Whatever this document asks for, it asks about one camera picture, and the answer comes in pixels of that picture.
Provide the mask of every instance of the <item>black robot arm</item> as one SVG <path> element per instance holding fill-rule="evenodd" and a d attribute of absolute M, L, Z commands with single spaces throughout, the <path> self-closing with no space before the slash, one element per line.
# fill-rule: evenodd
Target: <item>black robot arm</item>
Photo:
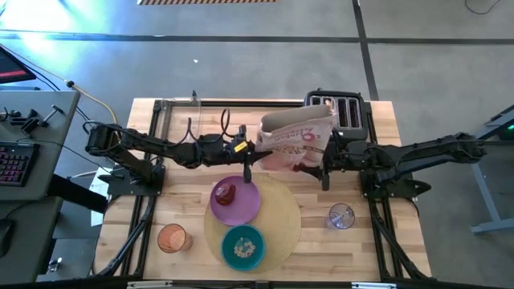
<path fill-rule="evenodd" d="M 247 140 L 245 125 L 239 132 L 230 136 L 231 141 L 223 139 L 222 134 L 208 134 L 195 138 L 194 143 L 173 143 L 140 133 L 135 129 L 122 128 L 115 124 L 100 124 L 89 131 L 86 151 L 96 157 L 108 157 L 126 168 L 134 181 L 150 183 L 154 178 L 153 164 L 140 160 L 129 150 L 135 149 L 160 157 L 173 159 L 187 169 L 200 165 L 244 164 L 245 181 L 251 181 L 250 165 L 271 152 L 257 153 L 255 145 Z"/>
<path fill-rule="evenodd" d="M 463 132 L 401 147 L 372 144 L 364 140 L 347 143 L 334 132 L 325 151 L 322 166 L 301 170 L 322 181 L 323 190 L 328 189 L 329 172 L 360 171 L 363 181 L 375 188 L 374 197 L 385 197 L 384 189 L 388 186 L 392 189 L 391 186 L 404 185 L 403 180 L 407 179 L 405 176 L 412 172 L 447 162 L 476 163 L 486 154 L 482 148 L 484 144 L 485 142 Z M 411 189 L 403 192 L 409 193 L 398 197 L 416 197 L 430 189 L 430 185 L 421 181 L 407 182 L 411 183 Z"/>

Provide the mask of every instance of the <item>orange cup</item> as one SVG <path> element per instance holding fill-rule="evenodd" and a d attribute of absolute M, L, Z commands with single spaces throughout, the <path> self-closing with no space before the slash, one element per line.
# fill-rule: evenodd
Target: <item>orange cup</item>
<path fill-rule="evenodd" d="M 165 253 L 175 253 L 180 250 L 188 250 L 193 245 L 191 235 L 178 224 L 169 224 L 162 228 L 157 237 L 159 248 Z"/>

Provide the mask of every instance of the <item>gray desk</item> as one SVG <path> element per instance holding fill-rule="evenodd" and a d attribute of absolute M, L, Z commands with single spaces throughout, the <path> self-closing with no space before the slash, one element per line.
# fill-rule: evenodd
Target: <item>gray desk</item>
<path fill-rule="evenodd" d="M 41 274 L 61 203 L 60 197 L 45 197 L 9 216 L 16 224 L 10 249 L 0 258 L 0 285 L 34 282 Z M 0 218 L 20 204 L 0 203 Z"/>
<path fill-rule="evenodd" d="M 56 113 L 48 123 L 47 128 L 37 128 L 32 136 L 41 140 L 51 140 L 64 144 L 71 120 L 79 102 L 78 92 L 0 92 L 0 109 L 17 110 L 26 116 L 31 108 L 45 117 L 52 111 L 55 104 L 64 115 Z M 26 137 L 19 126 L 11 126 L 7 122 L 0 123 L 0 140 L 16 141 Z M 0 187 L 0 200 L 29 201 L 39 200 L 47 193 L 51 177 L 54 173 L 57 160 L 62 148 L 56 144 L 41 144 L 39 156 L 32 168 L 31 175 L 25 187 Z"/>
<path fill-rule="evenodd" d="M 0 92 L 0 108 L 20 111 L 24 116 L 31 108 L 45 117 L 55 104 L 65 111 L 49 120 L 49 127 L 37 128 L 32 136 L 63 144 L 75 113 L 78 92 Z M 20 127 L 0 123 L 0 140 L 16 141 L 24 136 Z M 0 186 L 0 218 L 13 208 L 38 200 L 13 213 L 14 235 L 7 254 L 0 258 L 0 284 L 34 282 L 46 266 L 51 236 L 62 204 L 60 197 L 46 197 L 62 148 L 40 143 L 39 156 L 23 188 Z"/>

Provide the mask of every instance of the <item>plastic cup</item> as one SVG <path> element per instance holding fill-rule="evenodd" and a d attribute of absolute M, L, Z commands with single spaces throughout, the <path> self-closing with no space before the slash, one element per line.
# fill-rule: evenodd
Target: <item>plastic cup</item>
<path fill-rule="evenodd" d="M 191 248 L 193 239 L 178 224 L 169 224 L 162 228 L 157 237 L 159 248 L 165 253 L 175 253 Z"/>
<path fill-rule="evenodd" d="M 350 206 L 337 203 L 330 208 L 328 217 L 324 219 L 324 226 L 332 230 L 344 230 L 353 226 L 355 222 L 355 213 Z"/>

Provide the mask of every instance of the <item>purple plastic plate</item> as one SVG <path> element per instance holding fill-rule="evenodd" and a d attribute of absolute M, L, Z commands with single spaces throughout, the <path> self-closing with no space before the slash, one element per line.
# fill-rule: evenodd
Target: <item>purple plastic plate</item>
<path fill-rule="evenodd" d="M 214 195 L 220 185 L 235 185 L 234 201 L 228 206 L 218 204 Z M 245 224 L 259 212 L 260 193 L 253 182 L 245 183 L 240 176 L 226 177 L 222 179 L 210 193 L 210 209 L 214 216 L 223 224 L 237 226 Z"/>

